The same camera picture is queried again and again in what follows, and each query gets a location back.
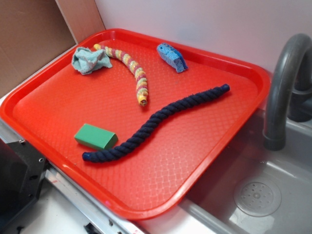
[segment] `cardboard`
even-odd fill
[[[77,43],[105,30],[94,0],[56,0]]]
[[[0,1],[0,97],[75,45],[55,0]]]

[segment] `drain cover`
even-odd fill
[[[234,190],[234,201],[238,208],[255,217],[272,214],[278,209],[281,199],[279,188],[263,177],[245,179]]]

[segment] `gray sink basin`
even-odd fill
[[[202,217],[214,216],[220,233],[310,234],[312,129],[288,120],[286,147],[268,151],[263,114],[250,118],[186,198]]]

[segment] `light blue cloth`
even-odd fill
[[[111,68],[112,64],[104,50],[92,52],[88,48],[78,47],[74,53],[72,66],[81,74],[91,74],[102,67]]]

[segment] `striped rope toy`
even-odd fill
[[[136,79],[137,101],[139,105],[145,106],[147,104],[147,96],[148,96],[147,79],[145,72],[143,71],[139,63],[136,62],[130,55],[128,55],[124,51],[109,48],[107,46],[101,46],[99,44],[95,44],[94,48],[96,50],[103,49],[108,57],[118,59],[128,67],[128,69],[135,76]]]

